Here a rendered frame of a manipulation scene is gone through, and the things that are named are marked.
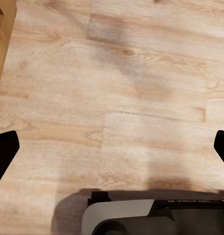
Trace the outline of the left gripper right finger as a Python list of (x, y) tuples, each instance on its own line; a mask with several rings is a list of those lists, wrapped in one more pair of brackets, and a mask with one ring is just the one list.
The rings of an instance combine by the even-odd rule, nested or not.
[(224, 131), (223, 130), (218, 130), (216, 137), (215, 137), (214, 148), (224, 162)]

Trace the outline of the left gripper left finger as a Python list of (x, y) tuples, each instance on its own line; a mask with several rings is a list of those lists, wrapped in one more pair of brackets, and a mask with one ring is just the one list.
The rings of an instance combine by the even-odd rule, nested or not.
[(15, 130), (0, 134), (0, 179), (19, 149), (19, 137)]

